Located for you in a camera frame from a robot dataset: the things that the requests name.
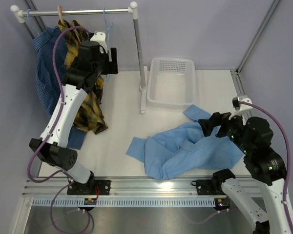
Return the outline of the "light blue wire hanger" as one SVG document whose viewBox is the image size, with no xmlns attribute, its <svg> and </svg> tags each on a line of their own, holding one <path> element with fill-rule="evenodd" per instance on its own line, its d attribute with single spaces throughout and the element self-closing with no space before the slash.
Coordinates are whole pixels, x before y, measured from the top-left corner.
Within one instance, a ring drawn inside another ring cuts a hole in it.
<svg viewBox="0 0 293 234">
<path fill-rule="evenodd" d="M 107 49 L 109 52 L 109 55 L 111 55 L 110 52 L 110 39 L 111 39 L 111 34 L 113 31 L 113 26 L 114 23 L 112 22 L 111 24 L 108 23 L 107 18 L 106 18 L 106 8 L 103 8 L 103 16 L 104 16 L 104 21 L 105 21 L 105 27 L 106 27 L 106 44 L 107 44 Z"/>
</svg>

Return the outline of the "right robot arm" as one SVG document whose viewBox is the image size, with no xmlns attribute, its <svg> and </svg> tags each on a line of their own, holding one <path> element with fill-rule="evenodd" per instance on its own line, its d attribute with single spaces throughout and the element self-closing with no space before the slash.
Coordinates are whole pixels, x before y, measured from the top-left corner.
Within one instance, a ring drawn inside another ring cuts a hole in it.
<svg viewBox="0 0 293 234">
<path fill-rule="evenodd" d="M 230 169 L 213 173 L 208 184 L 197 183 L 197 192 L 211 189 L 214 194 L 228 196 L 255 234 L 293 234 L 293 210 L 285 188 L 289 170 L 271 147 L 273 131 L 269 123 L 260 117 L 251 117 L 243 123 L 240 116 L 219 112 L 198 122 L 204 136 L 210 136 L 219 127 L 216 137 L 228 137 L 244 154 L 244 164 L 261 192 L 266 209 L 262 210 L 252 200 Z"/>
</svg>

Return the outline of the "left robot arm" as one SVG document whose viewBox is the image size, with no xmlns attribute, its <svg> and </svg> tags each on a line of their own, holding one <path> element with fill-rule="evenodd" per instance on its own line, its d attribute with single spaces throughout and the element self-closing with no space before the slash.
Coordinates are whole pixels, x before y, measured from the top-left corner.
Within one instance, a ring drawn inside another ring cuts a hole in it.
<svg viewBox="0 0 293 234">
<path fill-rule="evenodd" d="M 106 51 L 96 41 L 84 41 L 78 55 L 64 74 L 62 91 L 52 117 L 38 139 L 29 146 L 44 163 L 58 168 L 73 183 L 68 190 L 73 195 L 91 194 L 94 174 L 77 162 L 78 153 L 68 148 L 68 138 L 76 114 L 100 75 L 117 74 L 117 49 Z"/>
</svg>

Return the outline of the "light blue shirt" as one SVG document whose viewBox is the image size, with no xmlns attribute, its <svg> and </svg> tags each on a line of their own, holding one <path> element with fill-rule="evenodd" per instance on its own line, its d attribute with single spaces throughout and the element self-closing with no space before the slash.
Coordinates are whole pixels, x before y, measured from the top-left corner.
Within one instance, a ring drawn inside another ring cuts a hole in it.
<svg viewBox="0 0 293 234">
<path fill-rule="evenodd" d="M 198 123 L 211 115 L 195 105 L 183 114 L 189 119 L 174 129 L 146 139 L 134 137 L 126 155 L 144 164 L 145 174 L 157 180 L 169 180 L 193 169 L 231 169 L 243 153 L 228 137 L 217 138 L 214 129 L 205 137 Z"/>
</svg>

